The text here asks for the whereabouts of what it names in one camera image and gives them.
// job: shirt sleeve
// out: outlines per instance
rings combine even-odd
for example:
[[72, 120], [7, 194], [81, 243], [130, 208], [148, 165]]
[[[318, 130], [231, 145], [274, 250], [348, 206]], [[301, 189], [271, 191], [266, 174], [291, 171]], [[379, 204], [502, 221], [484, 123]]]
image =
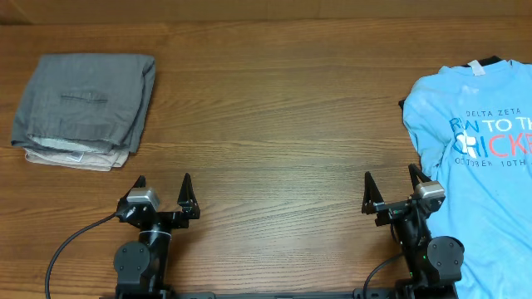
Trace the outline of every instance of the shirt sleeve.
[[446, 119], [435, 104], [437, 93], [427, 90], [418, 81], [403, 107], [403, 123], [421, 157], [421, 168], [431, 179], [437, 179], [437, 171], [446, 150], [442, 131], [446, 129]]

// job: clothing tag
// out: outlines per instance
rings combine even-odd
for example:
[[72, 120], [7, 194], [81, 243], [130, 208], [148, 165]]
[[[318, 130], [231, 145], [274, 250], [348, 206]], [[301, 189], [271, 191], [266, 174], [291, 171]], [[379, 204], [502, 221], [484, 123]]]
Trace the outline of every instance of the clothing tag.
[[474, 60], [468, 63], [467, 65], [471, 66], [471, 68], [473, 69], [473, 75], [475, 76], [485, 75], [484, 67], [482, 67], [478, 61]]
[[81, 162], [81, 159], [83, 159], [83, 155], [85, 153], [83, 152], [71, 152], [66, 156], [66, 158], [71, 159], [72, 161]]

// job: folded gray shirt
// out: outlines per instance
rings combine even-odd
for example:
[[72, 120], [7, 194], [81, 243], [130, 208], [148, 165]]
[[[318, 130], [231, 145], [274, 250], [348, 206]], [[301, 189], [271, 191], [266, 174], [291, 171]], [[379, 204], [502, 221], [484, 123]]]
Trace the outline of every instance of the folded gray shirt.
[[152, 56], [44, 55], [22, 96], [11, 143], [35, 150], [136, 152], [154, 81]]

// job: wooden surface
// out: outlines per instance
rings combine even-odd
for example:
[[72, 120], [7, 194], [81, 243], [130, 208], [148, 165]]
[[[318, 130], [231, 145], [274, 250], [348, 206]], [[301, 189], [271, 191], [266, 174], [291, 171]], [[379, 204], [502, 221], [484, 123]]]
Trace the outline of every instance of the wooden surface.
[[[185, 172], [202, 209], [176, 231], [167, 282], [182, 292], [350, 291], [398, 252], [360, 212], [363, 174], [404, 199], [417, 162], [397, 102], [442, 65], [490, 55], [532, 61], [527, 18], [364, 19], [0, 27], [0, 297], [43, 298], [47, 264], [72, 233], [116, 208], [146, 175], [164, 210]], [[30, 164], [9, 145], [39, 56], [132, 52], [157, 61], [138, 154], [109, 173]], [[116, 284], [112, 221], [69, 245], [53, 298]], [[375, 276], [408, 276], [398, 262]]]
[[31, 24], [531, 15], [530, 0], [0, 0], [0, 22]]

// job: blue t-shirt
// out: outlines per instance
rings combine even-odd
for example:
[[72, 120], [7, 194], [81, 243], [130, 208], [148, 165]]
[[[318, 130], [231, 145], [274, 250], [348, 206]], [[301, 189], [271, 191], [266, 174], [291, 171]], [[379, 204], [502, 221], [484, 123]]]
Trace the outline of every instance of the blue t-shirt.
[[446, 189], [427, 223], [465, 246], [460, 299], [532, 297], [532, 66], [422, 77], [403, 120], [423, 172]]

